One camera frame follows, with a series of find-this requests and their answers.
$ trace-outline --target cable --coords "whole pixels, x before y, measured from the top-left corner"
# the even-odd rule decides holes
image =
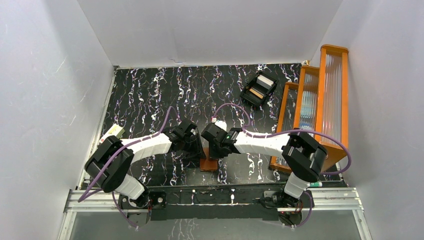
[[[265,138],[272,138],[272,137],[275,137],[275,136],[278,136],[278,135],[282,135],[282,134],[309,133],[309,134],[316,134],[316,135],[322,136],[322,137],[324,137],[326,139],[329,139],[329,140],[335,142],[337,145],[339,145],[346,152],[346,155],[347,155],[347,165],[343,169],[340,169],[338,171],[321,172],[321,174],[323,174],[323,175],[338,175],[338,174],[344,173],[346,170],[348,170],[350,168],[350,166],[352,164],[352,156],[351,156],[351,153],[349,152],[349,150],[340,141],[338,141],[334,137],[329,136],[329,135],[324,134],[324,133],[321,133],[321,132],[312,131],[312,130],[306,130],[306,129],[293,129],[293,130],[286,130],[286,131],[276,132],[276,133],[267,134],[267,135],[254,135],[254,134],[250,133],[249,131],[246,130],[246,127],[249,127],[251,125],[250,116],[248,115],[248,113],[246,112],[246,110],[242,106],[237,105],[237,104],[234,104],[234,103],[224,103],[221,106],[219,106],[218,109],[216,110],[215,114],[213,114],[213,118],[215,118],[216,115],[218,114],[218,110],[220,110],[222,107],[227,106],[227,105],[234,106],[236,108],[241,109],[243,111],[243,113],[247,116],[248,124],[243,125],[241,127],[241,129],[249,137],[257,138],[257,139],[265,139]]]
[[[128,148],[128,147],[130,147],[130,146],[132,146],[132,145],[134,145],[134,144],[138,144],[138,143],[140,143],[140,142],[142,142],[142,141],[145,141],[145,140],[147,140],[147,139],[152,139],[152,138],[154,138],[154,137],[157,137],[159,134],[161,134],[162,133],[162,131],[164,130],[164,128],[165,128],[165,126],[166,126],[166,124],[167,124],[167,121],[168,121],[168,118],[169,118],[169,115],[170,115],[170,111],[171,111],[171,109],[172,110],[174,110],[174,112],[175,112],[175,114],[176,114],[176,118],[177,118],[177,120],[178,120],[178,122],[181,122],[181,120],[180,120],[180,117],[178,116],[178,112],[177,112],[177,110],[173,107],[173,106],[170,106],[169,108],[168,108],[168,110],[166,111],[166,115],[165,115],[165,120],[163,121],[163,124],[162,124],[162,126],[160,127],[160,129],[159,129],[159,131],[157,131],[157,132],[155,132],[154,134],[152,134],[152,135],[148,135],[148,136],[146,136],[146,137],[143,137],[142,139],[137,139],[137,140],[135,140],[135,141],[132,141],[132,142],[130,142],[130,143],[127,143],[126,145],[124,145],[124,146],[122,146],[122,147],[120,147],[110,158],[109,158],[109,160],[107,160],[107,162],[106,162],[106,164],[101,168],[101,170],[100,170],[100,172],[97,174],[97,176],[95,176],[95,178],[93,179],[93,181],[91,181],[91,183],[90,183],[90,185],[87,187],[87,189],[85,190],[85,192],[82,194],[82,196],[78,199],[78,203],[80,203],[80,202],[82,202],[82,201],[84,201],[85,199],[87,199],[88,197],[90,197],[91,195],[93,195],[93,194],[95,194],[95,193],[98,193],[98,192],[100,192],[102,189],[101,188],[99,188],[99,189],[96,189],[96,190],[94,190],[94,191],[92,191],[92,192],[90,192],[89,193],[89,191],[94,187],[94,185],[97,183],[97,181],[99,180],[99,178],[103,175],[103,173],[106,171],[106,169],[109,167],[109,165],[115,160],[115,158],[118,156],[118,154],[119,153],[121,153],[124,149],[126,149],[126,148]],[[117,201],[116,201],[116,199],[115,199],[115,194],[114,194],[114,192],[112,191],[112,198],[113,198],[113,202],[115,203],[115,205],[116,205],[116,208],[119,210],[119,212],[124,216],[124,218],[127,220],[127,222],[131,225],[131,226],[133,226],[134,228],[138,228],[138,226],[137,226],[137,224],[135,224],[134,222],[132,222],[131,220],[129,220],[128,218],[127,218],[127,216],[125,215],[125,213],[122,211],[122,209],[119,207],[119,205],[118,205],[118,203],[117,203]]]
[[[304,191],[303,193],[305,193],[309,197],[309,206],[310,207],[309,207],[309,211],[307,212],[307,216],[306,216],[305,220],[302,221],[301,223],[299,223],[299,225],[294,225],[295,228],[304,225],[309,220],[309,218],[311,217],[311,214],[312,214],[312,196],[307,191]]]
[[[251,124],[252,124],[252,122],[251,122],[251,117],[249,116],[249,114],[248,114],[248,112],[243,108],[243,107],[241,107],[240,105],[237,105],[237,104],[234,104],[234,103],[224,103],[224,104],[222,104],[221,106],[219,106],[218,107],[218,109],[215,111],[215,113],[213,114],[213,116],[212,116],[212,118],[216,118],[217,117],[217,114],[218,114],[218,111],[222,108],[222,107],[224,107],[224,106],[234,106],[234,107],[236,107],[236,108],[239,108],[239,109],[241,109],[242,111],[243,111],[243,113],[246,115],[246,117],[247,117],[247,121],[248,121],[248,123],[247,124],[245,124],[243,127],[249,127]]]
[[[296,209],[294,210],[294,213],[300,213],[303,208],[304,208],[304,203],[302,199],[299,199],[299,202],[297,202],[296,204]]]
[[[258,199],[258,202],[262,205],[262,207],[264,208],[281,208],[283,207],[283,204],[275,204],[273,202],[273,199],[271,197],[261,197],[260,199]]]
[[[126,221],[129,223],[129,225],[131,225],[133,228],[135,228],[136,230],[139,228],[139,226],[136,224],[136,223],[134,223],[133,221],[131,221],[128,217],[127,217],[127,215],[124,213],[124,211],[122,211],[122,209],[118,206],[118,203],[117,203],[117,200],[116,200],[116,198],[115,198],[115,194],[114,194],[114,192],[112,191],[112,198],[113,198],[113,202],[115,203],[115,205],[116,205],[116,208],[119,210],[119,212],[120,212],[120,214],[123,216],[123,218],[124,219],[126,219]]]
[[[288,223],[290,224],[290,226],[294,226],[294,225],[295,225],[295,224],[292,222],[292,220],[290,220],[288,217],[285,217],[285,216],[284,216],[284,212],[279,213],[279,214],[278,214],[278,217],[280,218],[280,221],[281,221],[281,220],[286,221],[286,222],[288,222]]]

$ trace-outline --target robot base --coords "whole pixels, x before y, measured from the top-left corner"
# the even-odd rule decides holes
[[[167,206],[167,194],[164,191],[150,191],[148,194],[150,199],[150,204],[143,207],[143,209],[147,209],[151,207],[151,209],[165,209]],[[128,197],[120,194],[118,199],[118,205],[121,209],[129,210],[129,209],[140,209],[139,207],[131,204]]]
[[[200,171],[213,172],[218,170],[218,160],[209,158],[209,148],[204,147],[203,151],[206,155],[206,158],[200,158]]]

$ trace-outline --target white backdrop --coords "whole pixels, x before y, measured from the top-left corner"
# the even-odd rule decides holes
[[[310,60],[342,0],[78,0],[113,65]]]
[[[113,67],[76,0],[0,1],[0,66],[0,239],[56,239]]]
[[[423,1],[344,0],[321,43],[349,48],[344,176],[375,240],[424,236],[423,16]]]

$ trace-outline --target aluminum frame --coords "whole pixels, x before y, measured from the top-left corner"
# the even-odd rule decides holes
[[[355,187],[318,187],[309,188],[315,203],[313,211],[351,210],[353,212],[356,227],[362,240],[371,240],[364,216],[364,208],[358,191]],[[75,218],[79,212],[118,212],[112,198],[112,193],[98,192],[90,198],[78,202],[84,190],[71,190],[64,209],[64,218],[58,240],[69,240],[74,227]],[[295,208],[280,207],[279,212],[295,211]],[[128,213],[147,213],[146,209],[131,209]]]

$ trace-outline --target orange wooden frame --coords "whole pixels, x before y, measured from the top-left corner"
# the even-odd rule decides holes
[[[289,89],[298,90],[298,88],[299,88],[299,84],[294,83],[294,82],[286,82],[285,85],[284,85],[284,92],[282,94],[281,106],[279,108],[279,114],[278,114],[277,129],[275,131],[276,133],[281,132],[281,130],[283,128],[283,119],[284,119],[284,113],[286,111],[286,104],[287,104],[287,97],[289,96]],[[298,101],[299,101],[299,95],[297,95],[296,102],[298,102]],[[272,169],[276,169],[276,170],[283,171],[283,172],[286,172],[286,173],[292,172],[292,170],[290,169],[289,166],[284,166],[284,165],[278,164],[276,156],[271,156],[271,161],[269,163],[269,166]]]
[[[319,65],[318,99],[316,106],[315,131],[323,130],[324,93],[326,85],[326,57],[327,55],[341,57],[341,143],[349,147],[349,100],[348,100],[348,53],[345,47],[325,44],[321,46]],[[315,135],[315,139],[328,151],[327,159],[322,166],[325,171],[346,156],[345,151],[338,145],[321,141],[321,136]]]
[[[294,125],[293,127],[298,128],[300,125],[300,116],[302,108],[302,97],[305,88],[305,76],[306,74],[314,75],[318,77],[318,93],[317,93],[317,104],[316,104],[316,120],[315,120],[315,131],[322,132],[323,130],[323,112],[324,112],[324,94],[326,86],[326,57],[327,55],[341,57],[341,143],[349,147],[349,105],[348,105],[348,49],[345,47],[334,46],[325,44],[321,46],[320,66],[302,66],[300,69],[299,84],[297,86],[297,100],[296,100],[296,111],[294,113]],[[276,132],[281,132],[284,119],[284,111],[286,109],[287,95],[289,87],[284,88],[283,99],[281,102],[281,109],[278,116],[278,125]],[[321,136],[315,135],[315,139],[319,141],[328,151],[328,156],[325,159],[322,170],[325,171],[331,166],[336,164],[342,158],[346,156],[345,151],[338,145],[334,145],[327,142],[321,141]],[[277,164],[277,158],[271,157],[269,166],[272,169],[291,173],[292,170],[288,166]]]

